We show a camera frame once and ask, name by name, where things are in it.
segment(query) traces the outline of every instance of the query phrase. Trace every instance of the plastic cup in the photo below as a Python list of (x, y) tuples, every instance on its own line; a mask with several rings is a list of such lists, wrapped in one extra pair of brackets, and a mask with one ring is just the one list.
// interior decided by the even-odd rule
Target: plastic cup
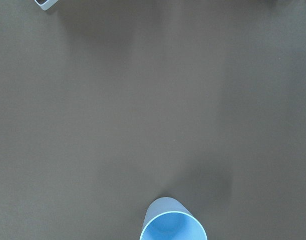
[(177, 200), (162, 197), (147, 209), (140, 240), (207, 240), (199, 221)]
[(58, 0), (35, 0), (35, 2), (42, 8), (42, 10), (49, 9)]

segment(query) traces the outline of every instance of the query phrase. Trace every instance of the dark gray surface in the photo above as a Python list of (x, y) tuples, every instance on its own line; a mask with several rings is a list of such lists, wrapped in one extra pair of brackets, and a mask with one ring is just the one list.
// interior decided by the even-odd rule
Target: dark gray surface
[(306, 240), (306, 0), (0, 0), (0, 240)]

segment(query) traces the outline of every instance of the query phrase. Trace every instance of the small container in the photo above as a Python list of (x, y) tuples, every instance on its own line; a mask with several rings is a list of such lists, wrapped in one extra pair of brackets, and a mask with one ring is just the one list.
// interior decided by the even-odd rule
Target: small container
[(162, 197), (147, 209), (140, 240), (207, 240), (199, 221), (177, 200)]
[(49, 9), (54, 5), (58, 0), (35, 0), (35, 2), (42, 8), (42, 10)]

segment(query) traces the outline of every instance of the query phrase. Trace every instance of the blue cup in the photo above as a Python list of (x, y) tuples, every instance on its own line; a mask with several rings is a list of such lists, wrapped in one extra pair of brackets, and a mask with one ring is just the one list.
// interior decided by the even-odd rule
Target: blue cup
[(199, 221), (177, 200), (162, 197), (147, 209), (140, 240), (207, 240)]

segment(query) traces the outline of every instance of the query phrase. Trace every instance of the cup rim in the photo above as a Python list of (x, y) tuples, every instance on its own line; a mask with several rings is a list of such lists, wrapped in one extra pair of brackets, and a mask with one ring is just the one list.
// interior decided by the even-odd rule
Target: cup rim
[(44, 4), (46, 4), (49, 0), (46, 0), (43, 4), (40, 4), (37, 0), (35, 0), (35, 3), (37, 3), (39, 6), (42, 6)]
[(150, 219), (150, 220), (147, 222), (147, 224), (143, 227), (143, 230), (142, 230), (142, 233), (141, 233), (141, 236), (140, 236), (139, 240), (142, 240), (142, 237), (143, 237), (143, 235), (144, 235), (144, 232), (145, 232), (146, 228), (148, 227), (148, 225), (149, 225), (152, 221), (154, 221), (155, 219), (157, 219), (158, 217), (160, 217), (160, 216), (162, 216), (162, 215), (165, 215), (165, 214), (173, 214), (173, 213), (175, 213), (175, 214), (177, 214), (177, 213), (178, 213), (178, 214), (184, 214), (184, 215), (186, 215), (186, 216), (192, 218), (192, 219), (200, 226), (200, 228), (202, 229), (202, 231), (203, 231), (203, 233), (204, 233), (205, 240), (207, 240), (207, 235), (206, 235), (205, 229), (203, 228), (202, 224), (201, 224), (194, 216), (192, 216), (192, 215), (190, 215), (190, 214), (187, 214), (186, 212), (182, 212), (182, 211), (166, 211), (166, 212), (160, 213), (160, 214), (156, 215), (155, 217), (153, 217), (152, 219)]

